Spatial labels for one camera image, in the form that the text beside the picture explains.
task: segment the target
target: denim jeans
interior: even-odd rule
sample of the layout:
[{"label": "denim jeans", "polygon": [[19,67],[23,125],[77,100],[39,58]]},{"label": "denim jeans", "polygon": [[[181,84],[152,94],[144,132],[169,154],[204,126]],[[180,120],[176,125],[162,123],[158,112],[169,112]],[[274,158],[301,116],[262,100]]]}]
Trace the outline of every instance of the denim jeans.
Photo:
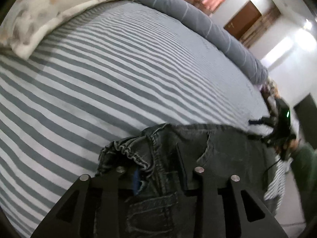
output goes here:
[{"label": "denim jeans", "polygon": [[263,200],[274,178],[274,167],[266,171],[274,151],[231,126],[163,124],[113,141],[101,151],[97,176],[122,165],[135,169],[127,177],[133,193],[119,192],[121,237],[193,237],[199,196],[186,196],[180,187],[177,146],[213,172],[219,189],[238,175]]}]

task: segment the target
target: striped cloth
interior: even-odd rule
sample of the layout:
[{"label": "striped cloth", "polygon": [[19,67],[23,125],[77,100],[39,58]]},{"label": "striped cloth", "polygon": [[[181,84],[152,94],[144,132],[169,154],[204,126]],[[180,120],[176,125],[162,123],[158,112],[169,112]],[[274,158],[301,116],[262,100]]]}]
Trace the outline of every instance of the striped cloth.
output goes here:
[{"label": "striped cloth", "polygon": [[0,55],[0,82],[0,206],[22,237],[78,176],[94,175],[108,142],[164,122],[247,130],[267,114],[211,43],[128,1],[72,19],[28,61]]},{"label": "striped cloth", "polygon": [[[289,162],[281,161],[280,156],[275,157],[276,172],[273,181],[269,184],[267,192],[264,194],[264,200],[269,210],[276,215],[277,210],[282,204],[282,199],[285,195],[285,182],[286,182],[286,171],[289,168]],[[270,207],[269,201],[277,201],[274,203],[273,208]]]}]

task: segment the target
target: gray blanket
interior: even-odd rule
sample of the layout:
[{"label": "gray blanket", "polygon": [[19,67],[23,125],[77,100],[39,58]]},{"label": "gray blanket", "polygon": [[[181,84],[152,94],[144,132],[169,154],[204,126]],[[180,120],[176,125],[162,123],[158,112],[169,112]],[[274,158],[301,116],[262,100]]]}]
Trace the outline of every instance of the gray blanket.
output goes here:
[{"label": "gray blanket", "polygon": [[237,39],[211,18],[184,0],[135,0],[150,8],[179,20],[223,52],[255,85],[262,84],[268,76],[267,68]]},{"label": "gray blanket", "polygon": [[110,141],[165,122],[248,130],[248,119],[267,114],[260,93],[213,44],[127,1],[72,19],[28,61],[0,55],[0,82],[0,206],[22,237],[78,176],[94,175]]}]

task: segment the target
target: door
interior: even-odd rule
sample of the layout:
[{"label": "door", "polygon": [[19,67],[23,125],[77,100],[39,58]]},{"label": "door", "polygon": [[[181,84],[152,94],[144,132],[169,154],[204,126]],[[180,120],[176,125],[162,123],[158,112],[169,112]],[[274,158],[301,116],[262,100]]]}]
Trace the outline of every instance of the door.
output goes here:
[{"label": "door", "polygon": [[224,29],[239,40],[261,16],[261,13],[255,5],[251,1],[248,1],[247,4],[229,21]]},{"label": "door", "polygon": [[317,105],[311,94],[294,106],[305,140],[317,149]]}]

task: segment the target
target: pillow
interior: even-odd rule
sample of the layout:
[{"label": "pillow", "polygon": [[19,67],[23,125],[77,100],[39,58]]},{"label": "pillow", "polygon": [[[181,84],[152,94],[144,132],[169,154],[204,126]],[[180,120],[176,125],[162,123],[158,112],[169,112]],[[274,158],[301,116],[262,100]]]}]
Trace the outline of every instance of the pillow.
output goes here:
[{"label": "pillow", "polygon": [[53,29],[108,1],[113,0],[16,0],[0,26],[0,47],[26,60]]}]

